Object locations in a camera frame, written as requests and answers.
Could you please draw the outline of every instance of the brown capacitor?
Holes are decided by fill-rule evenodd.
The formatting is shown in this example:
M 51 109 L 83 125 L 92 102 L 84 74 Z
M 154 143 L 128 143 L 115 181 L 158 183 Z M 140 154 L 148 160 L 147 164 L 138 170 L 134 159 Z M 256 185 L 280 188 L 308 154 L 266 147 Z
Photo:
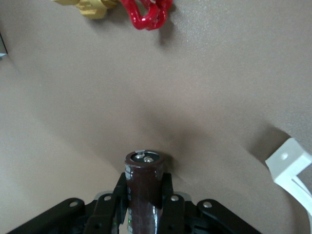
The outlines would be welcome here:
M 156 234 L 161 216 L 161 180 L 164 156 L 155 151 L 135 151 L 126 156 L 129 200 L 129 234 Z

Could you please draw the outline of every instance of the yellow object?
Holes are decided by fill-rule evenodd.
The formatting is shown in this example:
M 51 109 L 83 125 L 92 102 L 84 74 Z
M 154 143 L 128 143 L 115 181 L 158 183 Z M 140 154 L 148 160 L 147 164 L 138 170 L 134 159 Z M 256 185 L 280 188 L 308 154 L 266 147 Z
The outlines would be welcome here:
M 92 20 L 104 17 L 106 10 L 116 6 L 118 0 L 52 0 L 63 6 L 74 5 L 80 13 Z

